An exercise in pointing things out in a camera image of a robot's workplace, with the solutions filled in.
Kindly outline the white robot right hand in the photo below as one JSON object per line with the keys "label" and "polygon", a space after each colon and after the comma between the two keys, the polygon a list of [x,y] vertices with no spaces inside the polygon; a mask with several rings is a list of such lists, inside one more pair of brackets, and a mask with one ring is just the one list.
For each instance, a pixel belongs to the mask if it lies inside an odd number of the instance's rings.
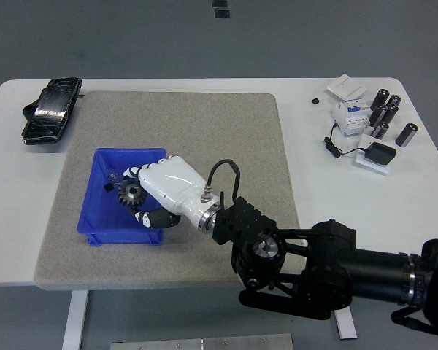
{"label": "white robot right hand", "polygon": [[219,210],[219,197],[194,168],[178,155],[157,163],[130,167],[123,173],[135,179],[161,208],[135,211],[134,217],[147,228],[170,228],[186,217],[201,232],[211,232]]}

